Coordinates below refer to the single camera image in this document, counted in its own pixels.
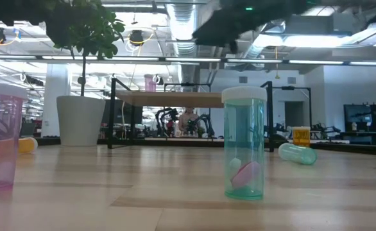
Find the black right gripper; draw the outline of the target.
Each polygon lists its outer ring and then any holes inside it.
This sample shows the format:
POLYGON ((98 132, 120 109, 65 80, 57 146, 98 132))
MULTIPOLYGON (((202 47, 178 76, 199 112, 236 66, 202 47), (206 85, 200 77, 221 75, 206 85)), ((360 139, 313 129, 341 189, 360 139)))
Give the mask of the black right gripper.
POLYGON ((216 15, 195 30, 192 39, 196 45, 228 46, 231 53, 237 53, 236 40, 250 30, 255 30, 255 23, 249 17, 216 15))

